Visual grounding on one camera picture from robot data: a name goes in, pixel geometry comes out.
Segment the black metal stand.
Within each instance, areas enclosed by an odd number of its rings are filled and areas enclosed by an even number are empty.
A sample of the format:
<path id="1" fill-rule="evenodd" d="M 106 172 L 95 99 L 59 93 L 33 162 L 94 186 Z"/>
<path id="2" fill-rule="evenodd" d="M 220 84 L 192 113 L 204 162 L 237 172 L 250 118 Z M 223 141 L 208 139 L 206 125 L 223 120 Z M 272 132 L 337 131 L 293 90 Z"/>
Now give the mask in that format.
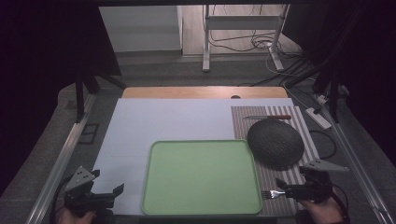
<path id="1" fill-rule="evenodd" d="M 88 71 L 78 71 L 76 74 L 76 99 L 77 99 L 77 118 L 76 123 L 81 123 L 85 115 L 84 104 L 84 89 L 87 89 L 89 94 L 96 94 L 101 90 L 97 77 L 115 85 L 121 90 L 125 90 L 127 86 L 114 77 L 99 71 L 98 69 L 90 69 Z"/>
<path id="2" fill-rule="evenodd" d="M 329 109 L 335 123 L 339 122 L 337 116 L 339 75 L 339 66 L 335 62 L 326 60 L 320 65 L 319 75 L 312 87 L 314 93 L 323 93 L 327 88 L 330 89 Z"/>

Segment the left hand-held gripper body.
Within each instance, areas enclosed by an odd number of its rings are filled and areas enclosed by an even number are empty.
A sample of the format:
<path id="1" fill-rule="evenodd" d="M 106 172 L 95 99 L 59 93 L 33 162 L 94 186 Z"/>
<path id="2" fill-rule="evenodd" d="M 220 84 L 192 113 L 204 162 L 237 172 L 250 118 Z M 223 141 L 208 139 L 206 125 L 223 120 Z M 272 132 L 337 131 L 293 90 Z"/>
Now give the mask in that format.
<path id="1" fill-rule="evenodd" d="M 77 216 L 84 216 L 89 211 L 112 208 L 115 198 L 113 193 L 92 193 L 92 172 L 84 167 L 77 168 L 64 189 L 64 206 Z"/>

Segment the green plastic tray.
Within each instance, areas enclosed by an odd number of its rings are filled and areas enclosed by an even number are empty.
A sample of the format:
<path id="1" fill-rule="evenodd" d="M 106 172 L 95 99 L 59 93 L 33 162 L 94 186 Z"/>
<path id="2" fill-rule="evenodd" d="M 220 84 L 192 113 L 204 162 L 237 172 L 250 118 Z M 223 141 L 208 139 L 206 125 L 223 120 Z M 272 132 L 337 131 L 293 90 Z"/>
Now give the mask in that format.
<path id="1" fill-rule="evenodd" d="M 262 197 L 244 140 L 158 141 L 151 146 L 142 211 L 151 216 L 254 215 Z"/>

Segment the black rectangular frame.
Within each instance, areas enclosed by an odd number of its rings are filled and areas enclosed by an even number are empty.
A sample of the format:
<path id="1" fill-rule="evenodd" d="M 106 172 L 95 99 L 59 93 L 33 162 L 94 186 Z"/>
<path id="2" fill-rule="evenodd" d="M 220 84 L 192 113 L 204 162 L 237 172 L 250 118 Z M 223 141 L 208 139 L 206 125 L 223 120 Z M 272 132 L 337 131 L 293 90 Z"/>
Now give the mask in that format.
<path id="1" fill-rule="evenodd" d="M 78 143 L 80 145 L 91 145 L 94 142 L 95 137 L 98 133 L 99 126 L 99 123 L 86 124 L 80 135 Z"/>

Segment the person's left hand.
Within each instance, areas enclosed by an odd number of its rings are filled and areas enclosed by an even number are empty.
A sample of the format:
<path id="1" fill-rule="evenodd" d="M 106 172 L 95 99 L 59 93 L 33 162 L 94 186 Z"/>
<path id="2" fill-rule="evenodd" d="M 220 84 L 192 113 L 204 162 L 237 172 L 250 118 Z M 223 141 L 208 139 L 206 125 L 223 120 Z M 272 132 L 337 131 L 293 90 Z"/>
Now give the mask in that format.
<path id="1" fill-rule="evenodd" d="M 83 217 L 78 217 L 69 209 L 63 208 L 57 220 L 57 224 L 92 224 L 95 218 L 96 213 L 93 211 L 87 212 Z"/>

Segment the silver fork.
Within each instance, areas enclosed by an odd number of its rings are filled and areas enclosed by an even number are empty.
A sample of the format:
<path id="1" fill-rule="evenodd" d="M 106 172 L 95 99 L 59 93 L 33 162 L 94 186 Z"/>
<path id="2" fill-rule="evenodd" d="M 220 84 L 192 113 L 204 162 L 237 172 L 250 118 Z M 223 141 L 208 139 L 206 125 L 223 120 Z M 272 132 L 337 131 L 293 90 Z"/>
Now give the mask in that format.
<path id="1" fill-rule="evenodd" d="M 283 190 L 264 190 L 261 192 L 263 200 L 272 200 L 286 194 Z"/>

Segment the person's right hand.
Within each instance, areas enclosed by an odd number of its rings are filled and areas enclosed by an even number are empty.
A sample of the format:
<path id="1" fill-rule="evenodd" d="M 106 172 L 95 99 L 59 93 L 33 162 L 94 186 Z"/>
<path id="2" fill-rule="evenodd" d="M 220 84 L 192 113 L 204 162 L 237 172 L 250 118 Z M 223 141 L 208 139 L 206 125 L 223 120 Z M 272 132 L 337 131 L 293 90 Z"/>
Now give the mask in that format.
<path id="1" fill-rule="evenodd" d="M 322 203 L 300 200 L 299 203 L 308 211 L 315 224 L 336 224 L 344 221 L 338 203 L 329 198 Z"/>

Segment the long white power strip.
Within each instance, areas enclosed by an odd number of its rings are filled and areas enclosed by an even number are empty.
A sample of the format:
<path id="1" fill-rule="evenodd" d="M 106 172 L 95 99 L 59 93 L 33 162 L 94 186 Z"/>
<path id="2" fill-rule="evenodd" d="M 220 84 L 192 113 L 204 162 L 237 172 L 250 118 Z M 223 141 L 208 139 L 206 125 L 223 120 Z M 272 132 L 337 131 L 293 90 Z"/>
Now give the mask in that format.
<path id="1" fill-rule="evenodd" d="M 329 130 L 332 125 L 329 121 L 323 118 L 319 112 L 314 109 L 313 107 L 307 108 L 305 113 L 322 129 L 322 130 Z"/>

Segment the white metal desk frame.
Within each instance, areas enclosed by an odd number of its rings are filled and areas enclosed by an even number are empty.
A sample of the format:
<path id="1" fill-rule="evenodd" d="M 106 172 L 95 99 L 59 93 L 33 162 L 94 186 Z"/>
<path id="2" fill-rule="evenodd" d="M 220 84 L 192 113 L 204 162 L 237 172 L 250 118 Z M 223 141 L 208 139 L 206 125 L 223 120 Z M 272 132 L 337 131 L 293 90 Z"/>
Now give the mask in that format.
<path id="1" fill-rule="evenodd" d="M 279 59 L 276 46 L 287 16 L 289 5 L 284 5 L 278 16 L 264 15 L 209 15 L 209 5 L 204 6 L 204 49 L 203 49 L 203 71 L 210 70 L 209 33 L 212 30 L 272 30 L 275 32 L 272 43 L 267 44 L 269 54 L 278 72 L 284 70 Z"/>

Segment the pale blue table sheet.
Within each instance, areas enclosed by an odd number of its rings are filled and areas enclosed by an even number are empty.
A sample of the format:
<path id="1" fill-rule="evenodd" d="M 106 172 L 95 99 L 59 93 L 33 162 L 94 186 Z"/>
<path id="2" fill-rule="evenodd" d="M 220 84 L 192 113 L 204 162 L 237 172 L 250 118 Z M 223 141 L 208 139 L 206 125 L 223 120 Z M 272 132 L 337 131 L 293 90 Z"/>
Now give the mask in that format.
<path id="1" fill-rule="evenodd" d="M 164 140 L 233 139 L 233 106 L 292 106 L 289 98 L 125 99 L 117 101 L 94 167 L 93 190 L 124 186 L 113 211 L 139 216 L 149 149 Z"/>

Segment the aluminium rail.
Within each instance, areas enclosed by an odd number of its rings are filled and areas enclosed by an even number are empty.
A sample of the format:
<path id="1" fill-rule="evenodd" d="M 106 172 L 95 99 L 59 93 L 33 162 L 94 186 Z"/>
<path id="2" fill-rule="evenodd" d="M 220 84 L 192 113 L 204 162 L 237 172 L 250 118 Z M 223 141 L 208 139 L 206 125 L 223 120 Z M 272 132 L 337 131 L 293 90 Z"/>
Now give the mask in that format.
<path id="1" fill-rule="evenodd" d="M 52 166 L 48 178 L 35 200 L 35 204 L 24 224 L 40 224 L 44 219 L 47 211 L 49 210 L 55 191 L 62 180 L 66 166 L 70 161 L 76 145 L 78 144 L 78 139 L 86 125 L 95 99 L 96 94 L 88 94 L 87 99 L 83 104 L 84 109 L 82 119 L 79 123 L 73 124 L 57 160 Z"/>
<path id="2" fill-rule="evenodd" d="M 348 161 L 350 170 L 356 176 L 357 181 L 359 182 L 369 203 L 369 207 L 375 213 L 379 224 L 396 224 L 396 219 L 390 213 L 383 197 L 375 186 L 375 183 L 364 169 L 358 154 L 349 142 L 341 125 L 335 121 L 326 107 L 322 109 L 322 114 L 332 125 L 332 132 L 335 135 L 336 141 L 341 146 L 346 160 Z"/>

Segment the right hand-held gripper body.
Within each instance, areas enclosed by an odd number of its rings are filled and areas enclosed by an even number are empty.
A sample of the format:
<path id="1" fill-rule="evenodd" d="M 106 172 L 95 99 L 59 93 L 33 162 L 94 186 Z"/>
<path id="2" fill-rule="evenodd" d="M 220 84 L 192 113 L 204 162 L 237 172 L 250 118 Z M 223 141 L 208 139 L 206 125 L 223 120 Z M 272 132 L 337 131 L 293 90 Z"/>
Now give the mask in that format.
<path id="1" fill-rule="evenodd" d="M 345 166 L 315 159 L 300 166 L 299 171 L 304 177 L 304 183 L 302 185 L 288 184 L 285 191 L 292 192 L 295 200 L 321 203 L 332 194 L 332 181 L 329 172 L 348 172 L 349 169 Z"/>

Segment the striped placemat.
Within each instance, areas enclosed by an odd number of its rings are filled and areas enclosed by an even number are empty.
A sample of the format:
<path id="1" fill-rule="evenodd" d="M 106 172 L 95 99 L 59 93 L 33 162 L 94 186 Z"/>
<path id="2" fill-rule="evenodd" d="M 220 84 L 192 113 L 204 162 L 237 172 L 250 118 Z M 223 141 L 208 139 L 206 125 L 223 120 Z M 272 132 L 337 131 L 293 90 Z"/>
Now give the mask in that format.
<path id="1" fill-rule="evenodd" d="M 304 177 L 300 174 L 299 167 L 303 164 L 319 158 L 317 148 L 308 131 L 303 114 L 298 106 L 232 106 L 233 132 L 236 139 L 246 139 L 248 129 L 255 123 L 253 119 L 247 119 L 252 115 L 290 115 L 291 119 L 286 119 L 302 137 L 304 142 L 304 155 L 293 167 L 276 171 L 268 169 L 260 162 L 255 161 L 259 186 L 261 191 L 277 189 L 276 179 L 284 180 L 288 184 L 303 184 Z M 293 199 L 280 196 L 276 199 L 263 200 L 262 210 L 259 215 L 262 217 L 293 217 L 302 207 Z"/>

